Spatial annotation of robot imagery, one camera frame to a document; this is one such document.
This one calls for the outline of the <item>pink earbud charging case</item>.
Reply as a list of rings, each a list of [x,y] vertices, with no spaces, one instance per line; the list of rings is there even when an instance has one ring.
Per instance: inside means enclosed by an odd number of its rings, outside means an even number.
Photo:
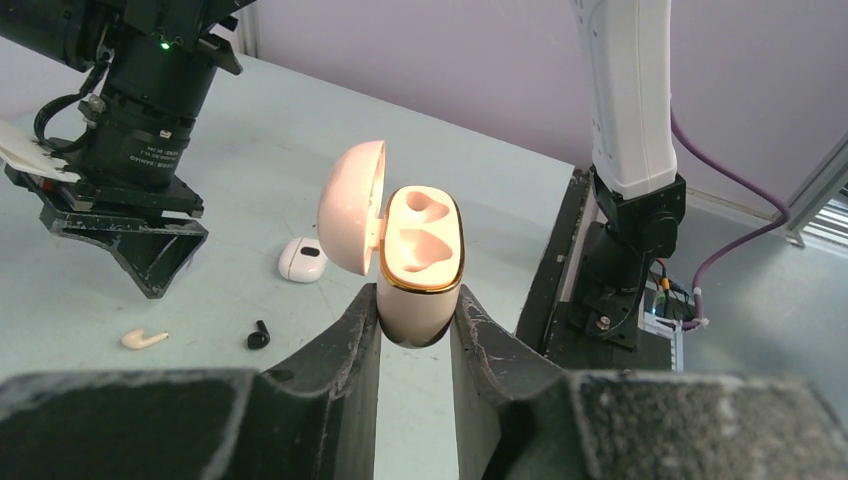
[[[430,186],[384,194],[386,146],[349,148],[331,170],[317,211],[318,239],[340,268],[365,276],[378,264],[376,305],[385,336],[407,348],[438,342],[465,269],[459,206]]]

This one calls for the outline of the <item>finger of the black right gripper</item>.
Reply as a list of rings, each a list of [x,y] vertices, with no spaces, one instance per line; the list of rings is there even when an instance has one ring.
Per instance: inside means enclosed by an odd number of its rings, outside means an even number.
[[[42,215],[40,220],[53,235],[107,251],[149,299],[165,295],[208,237],[194,220],[118,215]]]

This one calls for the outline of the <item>white earbud charging case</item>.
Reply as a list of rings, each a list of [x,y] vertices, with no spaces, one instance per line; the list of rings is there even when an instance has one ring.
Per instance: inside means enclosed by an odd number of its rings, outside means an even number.
[[[318,239],[296,237],[283,248],[278,260],[278,271],[285,280],[308,284],[321,278],[327,263],[328,258]]]

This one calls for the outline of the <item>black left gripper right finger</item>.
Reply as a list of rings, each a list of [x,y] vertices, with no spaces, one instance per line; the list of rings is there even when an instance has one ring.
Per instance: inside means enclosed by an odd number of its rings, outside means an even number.
[[[450,328],[462,479],[843,479],[847,432],[807,381],[567,370],[462,287]]]

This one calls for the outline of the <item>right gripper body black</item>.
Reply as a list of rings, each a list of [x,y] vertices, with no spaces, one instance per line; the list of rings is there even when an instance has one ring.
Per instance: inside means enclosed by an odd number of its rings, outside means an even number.
[[[3,159],[13,169],[106,192],[106,203],[200,214],[202,201],[175,176],[197,116],[219,68],[219,42],[193,50],[178,41],[123,39],[86,60],[80,93],[46,104],[33,135],[3,127]],[[88,124],[76,141],[45,139],[46,122],[78,103]]]

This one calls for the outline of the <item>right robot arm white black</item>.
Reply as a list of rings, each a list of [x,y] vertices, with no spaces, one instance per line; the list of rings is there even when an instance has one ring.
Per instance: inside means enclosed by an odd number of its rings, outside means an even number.
[[[685,213],[670,107],[670,5],[575,1],[590,78],[591,178],[606,217],[575,284],[587,336],[633,348],[648,271],[671,256]],[[176,174],[215,74],[242,71],[214,29],[240,1],[5,1],[1,35],[85,74],[37,113],[1,128],[11,181],[36,193],[57,236],[111,253],[143,294],[164,295],[205,242],[202,199]],[[377,308],[394,343],[446,331],[465,266],[456,201],[432,187],[383,193],[386,147],[346,151],[321,194],[319,250],[358,274],[379,265]]]

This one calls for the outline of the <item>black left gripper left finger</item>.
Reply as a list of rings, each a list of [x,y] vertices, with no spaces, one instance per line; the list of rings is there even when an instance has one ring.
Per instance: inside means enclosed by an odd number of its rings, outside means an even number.
[[[26,374],[1,387],[5,479],[370,479],[381,333],[366,284],[264,370]]]

